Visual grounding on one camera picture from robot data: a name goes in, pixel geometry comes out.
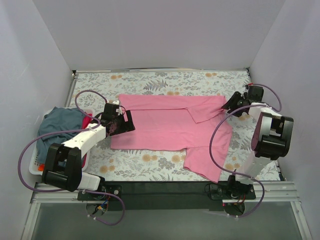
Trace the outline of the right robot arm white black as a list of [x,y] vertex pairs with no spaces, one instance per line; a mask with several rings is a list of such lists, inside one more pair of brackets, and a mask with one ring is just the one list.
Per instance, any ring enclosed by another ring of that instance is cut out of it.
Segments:
[[245,88],[246,92],[235,92],[222,106],[235,117],[246,113],[256,120],[247,160],[218,188],[219,194],[231,199],[244,198],[252,193],[253,179],[263,168],[288,154],[294,127],[292,117],[279,114],[278,110],[263,102],[263,85],[250,83]]

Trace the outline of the pink t shirt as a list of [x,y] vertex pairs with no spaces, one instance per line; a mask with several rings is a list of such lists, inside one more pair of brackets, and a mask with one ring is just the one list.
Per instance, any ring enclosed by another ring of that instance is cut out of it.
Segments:
[[178,151],[185,149],[183,167],[218,182],[227,158],[232,127],[224,122],[223,95],[119,95],[132,114],[134,131],[114,135],[112,149]]

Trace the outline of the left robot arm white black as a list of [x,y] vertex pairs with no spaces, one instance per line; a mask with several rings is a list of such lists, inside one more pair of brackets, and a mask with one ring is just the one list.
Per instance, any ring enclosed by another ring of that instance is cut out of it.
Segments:
[[89,190],[95,200],[101,200],[107,193],[102,178],[83,172],[82,159],[100,141],[134,131],[135,126],[131,111],[116,103],[107,102],[103,112],[90,118],[91,122],[75,137],[49,147],[41,181],[69,192]]

